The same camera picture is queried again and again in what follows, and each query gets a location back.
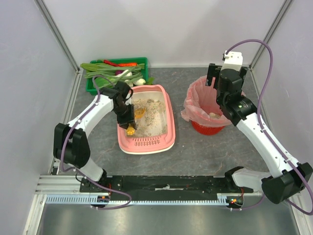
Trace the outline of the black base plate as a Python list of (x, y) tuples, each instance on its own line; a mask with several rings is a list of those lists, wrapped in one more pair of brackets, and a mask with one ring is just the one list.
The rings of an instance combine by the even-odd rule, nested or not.
[(105, 187), (130, 194), (150, 191), (187, 191), (201, 193), (252, 193), (253, 190), (239, 187), (228, 177), (214, 176), (140, 176), (114, 175), (105, 180)]

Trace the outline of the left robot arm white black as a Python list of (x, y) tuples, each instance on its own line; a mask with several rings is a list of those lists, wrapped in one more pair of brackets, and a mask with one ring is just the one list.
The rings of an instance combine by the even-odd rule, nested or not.
[(56, 125), (53, 156), (78, 169), (90, 180), (105, 185), (107, 173), (91, 159), (88, 136), (110, 112), (116, 114), (119, 127), (136, 130), (132, 96), (133, 90), (125, 82), (118, 81), (113, 88), (101, 88), (92, 103), (78, 117), (67, 124)]

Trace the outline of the red trash bin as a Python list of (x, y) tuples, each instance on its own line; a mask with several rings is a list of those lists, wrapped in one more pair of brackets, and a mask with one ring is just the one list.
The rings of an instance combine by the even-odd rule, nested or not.
[(191, 121), (191, 124), (193, 128), (200, 134), (206, 135), (206, 136), (212, 136), (219, 132), (221, 132), (224, 129), (224, 126), (222, 127), (205, 127), (203, 125), (200, 125), (194, 121)]

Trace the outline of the yellow litter scoop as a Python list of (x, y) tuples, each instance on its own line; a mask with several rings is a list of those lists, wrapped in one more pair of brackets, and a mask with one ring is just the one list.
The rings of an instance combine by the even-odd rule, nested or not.
[[(134, 120), (135, 120), (135, 122), (136, 122), (138, 119), (140, 119), (140, 118), (142, 118), (142, 117), (144, 116), (145, 111), (146, 111), (146, 108), (145, 108), (145, 107), (143, 107), (143, 108), (136, 108), (136, 109), (135, 109), (135, 111), (134, 111)], [(128, 129), (126, 129), (126, 134), (127, 134), (128, 136), (132, 136), (132, 135), (135, 134), (135, 131), (136, 131), (136, 130), (134, 130), (134, 129), (131, 127), (131, 124), (129, 124)]]

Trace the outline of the red chili pepper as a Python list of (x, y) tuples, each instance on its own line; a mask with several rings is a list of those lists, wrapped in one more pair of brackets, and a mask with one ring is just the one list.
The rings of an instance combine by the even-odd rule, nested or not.
[(119, 67), (120, 66), (119, 64), (114, 63), (114, 62), (109, 61), (109, 60), (103, 60), (103, 63), (105, 63), (107, 65), (110, 65), (110, 66), (114, 66), (114, 67)]

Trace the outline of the pink litter box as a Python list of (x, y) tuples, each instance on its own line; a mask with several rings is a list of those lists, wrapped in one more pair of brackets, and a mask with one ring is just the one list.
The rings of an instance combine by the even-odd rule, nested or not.
[(176, 138), (174, 115), (169, 95), (161, 85), (143, 85), (132, 88), (134, 93), (131, 103), (137, 99), (156, 99), (166, 106), (167, 133), (154, 137), (134, 138), (125, 134), (125, 129), (118, 126), (117, 136), (120, 149), (127, 154), (153, 154), (170, 149)]

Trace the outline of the aluminium frame rail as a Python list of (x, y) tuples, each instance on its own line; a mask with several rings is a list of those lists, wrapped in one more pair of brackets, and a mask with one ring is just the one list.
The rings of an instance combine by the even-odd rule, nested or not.
[[(62, 123), (71, 120), (75, 100), (78, 94), (79, 86), (82, 80), (83, 70), (76, 73), (74, 83), (70, 90), (69, 100), (66, 105), (66, 112)], [(53, 158), (48, 175), (41, 175), (35, 190), (36, 194), (74, 194), (79, 193), (80, 182), (76, 180), (75, 175), (59, 175), (60, 161)]]

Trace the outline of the white radish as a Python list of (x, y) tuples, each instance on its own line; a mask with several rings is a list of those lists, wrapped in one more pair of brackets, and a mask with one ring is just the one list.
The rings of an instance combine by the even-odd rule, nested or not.
[(120, 80), (130, 80), (130, 77), (132, 77), (133, 73), (130, 70), (125, 70), (120, 74)]

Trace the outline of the green leafy vegetables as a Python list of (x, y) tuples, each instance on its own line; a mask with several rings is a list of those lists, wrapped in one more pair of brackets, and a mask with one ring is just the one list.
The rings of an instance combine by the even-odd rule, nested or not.
[(146, 63), (137, 63), (136, 67), (114, 67), (103, 63), (103, 61), (94, 61), (82, 63), (81, 68), (86, 71), (85, 79), (87, 80), (86, 91), (92, 93), (96, 88), (111, 88), (120, 80), (120, 74), (125, 70), (130, 70), (133, 75), (130, 80), (125, 80), (129, 86), (135, 86), (134, 81), (145, 79), (145, 85), (151, 85), (153, 78), (148, 76)]

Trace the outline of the clumped litter lump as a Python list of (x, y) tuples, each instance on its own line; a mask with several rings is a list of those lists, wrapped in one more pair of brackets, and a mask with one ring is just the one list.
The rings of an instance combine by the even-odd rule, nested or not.
[(212, 119), (220, 119), (222, 115), (216, 114), (216, 113), (209, 113), (210, 118)]

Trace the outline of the pink plastic bin liner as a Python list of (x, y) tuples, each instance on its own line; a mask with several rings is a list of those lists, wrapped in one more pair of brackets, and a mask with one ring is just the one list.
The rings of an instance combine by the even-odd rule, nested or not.
[[(206, 76), (202, 76), (187, 89), (184, 110), (181, 117), (185, 121), (194, 121), (205, 127), (222, 127), (231, 124), (216, 103), (217, 91), (212, 86), (206, 86)], [(209, 113), (222, 115), (220, 119), (212, 119)]]

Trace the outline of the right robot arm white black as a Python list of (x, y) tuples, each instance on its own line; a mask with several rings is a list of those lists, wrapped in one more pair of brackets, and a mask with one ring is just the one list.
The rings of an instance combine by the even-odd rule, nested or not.
[(223, 115), (249, 139), (269, 171), (251, 171), (239, 166), (227, 173), (236, 186), (261, 191), (271, 202), (279, 204), (306, 187), (313, 168), (288, 154), (257, 115), (257, 107), (242, 94), (246, 73), (245, 67), (234, 70), (209, 64), (206, 85), (217, 91), (216, 102)]

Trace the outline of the cat litter pellets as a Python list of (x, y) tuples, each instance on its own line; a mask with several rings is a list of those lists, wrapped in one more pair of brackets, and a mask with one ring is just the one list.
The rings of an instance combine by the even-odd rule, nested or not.
[(135, 109), (146, 108), (142, 118), (136, 121), (135, 134), (128, 137), (145, 138), (167, 133), (166, 106), (163, 101), (156, 99), (137, 99), (132, 101)]

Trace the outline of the orange carrot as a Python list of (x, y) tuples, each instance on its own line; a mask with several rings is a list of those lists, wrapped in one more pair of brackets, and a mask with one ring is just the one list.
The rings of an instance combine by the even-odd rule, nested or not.
[(120, 63), (118, 64), (119, 67), (136, 67), (137, 63), (131, 62), (131, 63)]

